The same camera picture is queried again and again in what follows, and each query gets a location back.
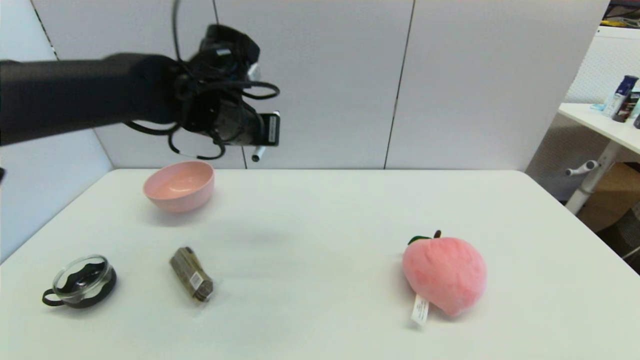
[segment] black handle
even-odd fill
[[[47,299],[47,295],[51,295],[53,294],[53,289],[49,289],[47,291],[44,292],[44,294],[42,294],[42,302],[49,305],[49,306],[60,306],[60,305],[64,305],[65,302],[62,300],[49,300]]]

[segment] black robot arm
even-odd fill
[[[0,143],[148,120],[178,123],[168,57],[117,54],[103,60],[0,62]]]

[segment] plush peach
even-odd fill
[[[457,238],[416,236],[404,251],[404,276],[413,290],[447,315],[471,308],[486,288],[486,265],[480,253]]]

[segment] bottle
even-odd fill
[[[622,80],[620,85],[618,85],[618,89],[613,94],[613,98],[607,103],[604,110],[602,110],[602,115],[606,117],[613,117],[617,114],[618,110],[620,110],[620,106],[625,102],[627,96],[631,92],[631,89],[636,85],[637,77],[631,75],[625,75],[625,78]]]

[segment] black cable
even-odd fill
[[[267,88],[273,90],[273,93],[267,95],[254,95],[247,92],[242,94],[250,99],[265,100],[280,95],[280,88],[274,84],[265,83],[262,81],[215,81],[213,83],[206,83],[198,86],[198,92],[205,92],[209,90],[227,90],[229,88],[248,89],[248,88]]]
[[[216,6],[216,0],[213,0],[213,11],[216,13],[216,24],[220,25],[220,20],[218,20],[218,7]]]
[[[180,0],[173,0],[173,9],[171,11],[171,27],[173,32],[173,48],[175,49],[175,57],[178,62],[182,62],[180,57],[180,47],[178,45],[178,8],[180,7]]]
[[[213,140],[213,144],[218,146],[218,148],[220,149],[220,153],[218,153],[218,155],[216,155],[216,156],[195,155],[195,156],[192,156],[192,157],[194,157],[196,159],[199,159],[199,160],[216,160],[216,159],[220,159],[227,152],[227,148],[225,147],[225,144],[221,142],[220,136],[218,134],[216,134],[214,131],[210,131],[210,130],[207,131],[207,135],[209,135],[211,137],[211,139]],[[173,144],[173,134],[170,134],[167,137],[167,142],[169,143],[169,149],[171,149],[171,151],[175,152],[178,155],[189,156],[188,154],[181,153],[180,149],[178,149]]]
[[[133,121],[127,121],[124,123],[126,126],[129,126],[131,129],[134,129],[136,131],[139,131],[141,133],[145,133],[148,135],[154,135],[154,136],[164,136],[164,135],[170,135],[173,134],[174,132],[178,131],[180,129],[180,123],[176,123],[174,126],[170,127],[169,129],[152,129],[150,127],[146,127],[146,126],[142,126],[140,124],[136,124]]]

